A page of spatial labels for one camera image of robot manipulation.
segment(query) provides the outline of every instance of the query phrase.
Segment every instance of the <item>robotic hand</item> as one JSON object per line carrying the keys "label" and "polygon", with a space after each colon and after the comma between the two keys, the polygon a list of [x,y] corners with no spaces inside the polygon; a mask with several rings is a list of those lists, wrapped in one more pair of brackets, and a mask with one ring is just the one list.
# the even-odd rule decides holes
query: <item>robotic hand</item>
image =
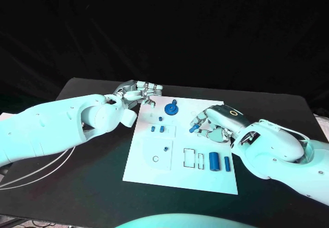
{"label": "robotic hand", "polygon": [[163,87],[147,82],[123,83],[110,95],[88,95],[41,104],[0,121],[0,166],[19,159],[65,151],[121,122],[131,127],[137,102],[150,104]]}
{"label": "robotic hand", "polygon": [[[209,121],[212,131],[199,129]],[[260,120],[250,123],[227,105],[205,109],[191,122],[191,132],[227,143],[250,172],[286,183],[300,194],[329,205],[329,144]]]}

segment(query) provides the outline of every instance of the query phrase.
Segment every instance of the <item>blue knob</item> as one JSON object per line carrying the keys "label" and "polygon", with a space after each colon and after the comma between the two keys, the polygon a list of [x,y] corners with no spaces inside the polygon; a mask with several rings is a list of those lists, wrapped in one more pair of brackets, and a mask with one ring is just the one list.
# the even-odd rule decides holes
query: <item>blue knob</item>
{"label": "blue knob", "polygon": [[176,106],[176,104],[178,104],[178,101],[173,100],[173,102],[165,106],[165,112],[168,115],[176,115],[178,114],[179,107]]}
{"label": "blue knob", "polygon": [[201,126],[196,124],[192,128],[191,128],[191,133],[193,133],[193,130],[198,129]]}

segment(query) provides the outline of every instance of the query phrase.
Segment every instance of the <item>black table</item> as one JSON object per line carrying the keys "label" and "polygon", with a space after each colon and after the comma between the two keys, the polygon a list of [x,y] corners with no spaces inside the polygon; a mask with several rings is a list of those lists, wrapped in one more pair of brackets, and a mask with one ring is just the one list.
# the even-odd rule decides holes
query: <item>black table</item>
{"label": "black table", "polygon": [[[108,94],[118,84],[74,78],[58,100]],[[251,121],[263,118],[326,142],[299,96],[181,86],[165,86],[163,95],[224,101]],[[297,194],[283,183],[257,178],[235,155],[238,195],[123,181],[133,133],[134,127],[120,124],[111,133],[77,147],[51,176],[22,188],[0,191],[0,214],[95,228],[163,213],[209,215],[258,227],[329,227],[329,206]],[[4,181],[26,175],[56,157],[58,154],[17,161]],[[61,161],[19,184],[43,176]]]}

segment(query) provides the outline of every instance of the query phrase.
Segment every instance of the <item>white paper sheet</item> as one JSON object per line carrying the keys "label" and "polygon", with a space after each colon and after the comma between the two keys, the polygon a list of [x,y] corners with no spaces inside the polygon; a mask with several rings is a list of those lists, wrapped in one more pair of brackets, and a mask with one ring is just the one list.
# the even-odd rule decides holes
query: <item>white paper sheet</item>
{"label": "white paper sheet", "polygon": [[[153,96],[152,99],[156,101],[155,108],[150,105],[140,106],[123,180],[237,195],[230,143],[217,143],[189,133],[193,117],[211,105],[221,105],[222,102],[166,96]],[[173,99],[178,101],[179,112],[169,116],[165,113],[165,106]],[[195,150],[195,168],[183,166],[183,149]],[[219,153],[219,171],[209,170],[209,152]],[[231,172],[225,171],[225,156],[230,157]]]}

